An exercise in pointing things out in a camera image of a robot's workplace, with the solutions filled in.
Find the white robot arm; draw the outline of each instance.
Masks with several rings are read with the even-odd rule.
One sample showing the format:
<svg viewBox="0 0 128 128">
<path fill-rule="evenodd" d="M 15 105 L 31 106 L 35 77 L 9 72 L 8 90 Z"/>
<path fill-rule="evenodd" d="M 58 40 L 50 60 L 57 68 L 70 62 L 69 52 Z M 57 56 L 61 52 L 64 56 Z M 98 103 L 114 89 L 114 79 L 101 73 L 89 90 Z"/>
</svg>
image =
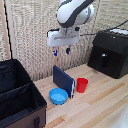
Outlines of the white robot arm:
<svg viewBox="0 0 128 128">
<path fill-rule="evenodd" d="M 78 25 L 89 22 L 94 15 L 94 0 L 60 0 L 57 11 L 59 29 L 47 33 L 47 45 L 50 47 L 71 45 L 79 42 L 80 28 Z"/>
</svg>

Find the black cable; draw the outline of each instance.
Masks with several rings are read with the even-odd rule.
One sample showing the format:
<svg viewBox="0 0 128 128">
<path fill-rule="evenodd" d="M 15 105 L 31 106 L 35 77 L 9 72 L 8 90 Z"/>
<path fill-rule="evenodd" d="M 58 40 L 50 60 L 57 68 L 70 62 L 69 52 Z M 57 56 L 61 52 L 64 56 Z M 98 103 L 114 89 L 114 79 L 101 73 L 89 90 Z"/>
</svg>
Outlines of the black cable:
<svg viewBox="0 0 128 128">
<path fill-rule="evenodd" d="M 109 30 L 112 30 L 112 29 L 116 29 L 116 28 L 118 28 L 118 27 L 124 25 L 126 22 L 128 22 L 128 20 L 126 20 L 125 22 L 121 23 L 120 25 L 118 25 L 118 26 L 116 26 L 116 27 L 114 27 L 114 28 L 110 28 L 110 29 L 106 29 L 106 30 L 101 30 L 101 31 L 99 31 L 99 32 L 106 32 L 106 31 L 109 31 Z M 83 34 L 83 35 L 80 35 L 80 36 L 89 36 L 89 35 L 96 35 L 96 34 L 98 34 L 98 33 Z"/>
</svg>

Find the black box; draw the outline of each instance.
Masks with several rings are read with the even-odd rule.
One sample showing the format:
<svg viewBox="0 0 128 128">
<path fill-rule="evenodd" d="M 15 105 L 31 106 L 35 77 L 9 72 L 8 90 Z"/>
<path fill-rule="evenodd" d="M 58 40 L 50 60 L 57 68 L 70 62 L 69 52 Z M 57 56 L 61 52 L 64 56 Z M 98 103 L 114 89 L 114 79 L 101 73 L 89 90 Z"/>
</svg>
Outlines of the black box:
<svg viewBox="0 0 128 128">
<path fill-rule="evenodd" d="M 46 106 L 18 60 L 0 62 L 0 128 L 42 128 Z"/>
<path fill-rule="evenodd" d="M 88 66 L 115 79 L 128 73 L 128 36 L 99 32 L 93 41 Z"/>
</svg>

